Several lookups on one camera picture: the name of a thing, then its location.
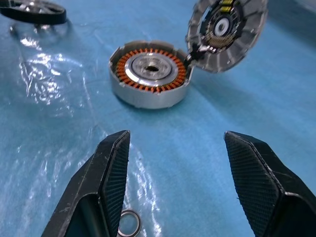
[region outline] wheel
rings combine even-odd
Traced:
[[[41,0],[11,0],[10,8],[0,8],[0,14],[13,20],[38,24],[58,25],[67,21],[62,6]]]

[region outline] yellow label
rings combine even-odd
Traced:
[[[221,1],[221,4],[224,4],[224,5],[231,5],[233,3],[234,0],[222,0]]]
[[[223,6],[221,7],[221,12],[230,12],[232,9],[231,6]]]

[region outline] black rubber tire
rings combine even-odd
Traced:
[[[64,24],[67,21],[67,14],[65,8],[60,5],[50,3],[48,1],[40,1],[54,14],[49,13],[34,13],[19,10],[17,8],[0,8],[0,14],[11,18],[13,20],[22,21],[26,23],[38,24],[38,25],[59,25]],[[22,0],[12,0],[12,6],[20,6],[24,2]]]

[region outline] silver metal housing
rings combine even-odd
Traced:
[[[186,68],[187,74],[185,82],[171,90],[161,91],[161,92],[151,92],[137,89],[130,86],[124,82],[121,82],[116,74],[116,65],[121,57],[130,51],[134,51],[140,48],[159,48],[161,50],[167,51],[175,55],[182,62],[185,60],[187,54],[176,49],[172,44],[163,41],[132,41],[125,44],[123,47],[118,48],[114,54],[110,57],[109,61],[109,72],[112,84],[112,90],[114,94],[119,97],[124,102],[133,105],[136,108],[144,109],[163,109],[169,108],[173,105],[179,103],[185,97],[188,89],[188,84],[192,75],[192,67]],[[146,83],[151,83],[151,78],[144,78]]]
[[[200,27],[206,11],[219,0],[199,0],[194,6],[193,15],[189,21],[186,42],[189,52],[193,43],[202,44]],[[205,57],[198,60],[198,66],[212,73],[226,71],[238,64],[256,43],[262,32],[268,14],[268,0],[239,0],[242,5],[244,18],[247,19],[240,38],[226,50],[220,53],[207,52]]]

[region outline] textured grip surface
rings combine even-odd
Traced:
[[[226,135],[225,142],[236,192],[256,237],[268,228],[278,199],[278,189],[251,145]]]
[[[315,237],[316,197],[269,145],[226,132],[240,204],[256,237]]]
[[[105,218],[111,237],[117,236],[119,228],[126,187],[128,151],[129,139],[125,139],[114,151],[111,170],[104,181]]]

